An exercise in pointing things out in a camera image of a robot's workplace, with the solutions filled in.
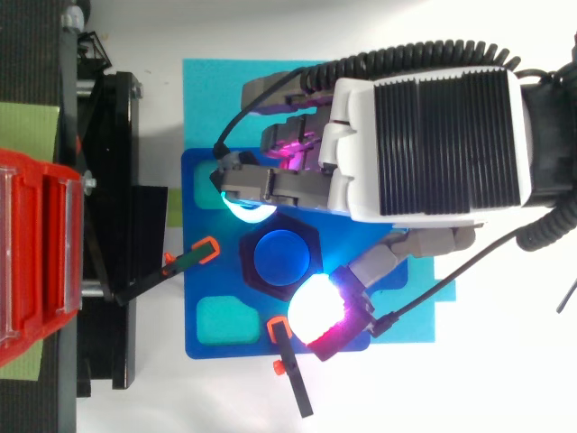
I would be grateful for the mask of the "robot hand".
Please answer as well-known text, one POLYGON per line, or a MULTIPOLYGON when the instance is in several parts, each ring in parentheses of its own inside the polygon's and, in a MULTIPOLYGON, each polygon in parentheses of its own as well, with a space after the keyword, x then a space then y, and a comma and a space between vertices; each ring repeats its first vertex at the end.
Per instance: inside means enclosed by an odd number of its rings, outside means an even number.
POLYGON ((321 360, 360 333, 380 336, 398 320, 396 312, 374 316, 372 285, 408 257, 470 247, 477 225, 524 206, 532 189, 526 106, 506 69, 339 78, 329 103, 313 167, 265 167, 219 139, 211 177, 234 204, 393 226, 357 258, 308 278, 292 297, 289 325, 321 360))

